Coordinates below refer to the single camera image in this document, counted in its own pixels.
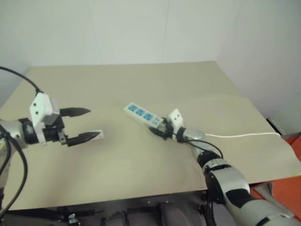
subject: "dark floor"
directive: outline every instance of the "dark floor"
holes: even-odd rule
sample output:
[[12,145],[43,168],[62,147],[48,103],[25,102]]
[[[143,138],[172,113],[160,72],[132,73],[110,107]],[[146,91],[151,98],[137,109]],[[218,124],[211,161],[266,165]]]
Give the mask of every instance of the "dark floor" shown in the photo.
[[[100,226],[101,218],[108,218],[116,211],[127,212],[130,226],[157,226],[160,223],[158,206],[163,202],[174,203],[189,219],[193,226],[205,226],[204,218],[199,213],[199,206],[205,204],[201,201],[202,193],[184,193],[160,195],[145,198],[97,202],[83,205],[69,206],[68,211],[95,210],[104,212],[90,217],[80,217],[82,226]],[[228,211],[221,205],[214,205],[214,217],[218,226],[236,226]],[[21,217],[7,214],[6,226],[66,226],[64,222],[50,221],[38,218]]]

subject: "beige tabletop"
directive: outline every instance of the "beige tabletop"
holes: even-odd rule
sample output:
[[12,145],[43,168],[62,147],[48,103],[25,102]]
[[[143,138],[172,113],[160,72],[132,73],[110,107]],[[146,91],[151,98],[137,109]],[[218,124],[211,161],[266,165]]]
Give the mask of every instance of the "beige tabletop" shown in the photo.
[[[28,76],[61,108],[92,112],[64,118],[70,136],[103,129],[105,139],[73,147],[48,143],[24,150],[29,175],[11,210],[64,206],[206,189],[190,148],[164,141],[128,118],[123,107],[135,102],[166,116],[178,108],[187,128],[237,135],[273,129],[215,62],[164,65],[56,66],[32,68]],[[23,81],[0,109],[0,118],[30,117],[34,89]],[[276,135],[207,137],[248,182],[293,177],[301,165]],[[23,167],[13,156],[4,206],[15,194]]]

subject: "orange floor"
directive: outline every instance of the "orange floor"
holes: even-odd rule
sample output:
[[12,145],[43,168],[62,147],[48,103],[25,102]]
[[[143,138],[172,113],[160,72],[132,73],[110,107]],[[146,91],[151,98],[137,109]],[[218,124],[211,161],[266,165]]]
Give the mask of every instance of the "orange floor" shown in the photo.
[[[288,139],[287,142],[292,146],[296,157],[301,161],[301,136]],[[272,194],[274,198],[286,206],[296,215],[296,219],[301,221],[301,176],[275,180]],[[251,195],[262,199],[254,189],[251,189]]]

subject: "white power strip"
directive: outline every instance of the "white power strip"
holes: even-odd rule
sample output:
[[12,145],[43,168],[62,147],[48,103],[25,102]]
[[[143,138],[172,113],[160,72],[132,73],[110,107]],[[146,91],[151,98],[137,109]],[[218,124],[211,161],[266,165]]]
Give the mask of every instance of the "white power strip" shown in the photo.
[[145,110],[144,108],[140,107],[139,105],[133,102],[125,106],[123,110],[128,116],[130,116],[137,122],[146,124],[150,127],[157,128],[163,121],[161,117],[150,113],[149,111]]

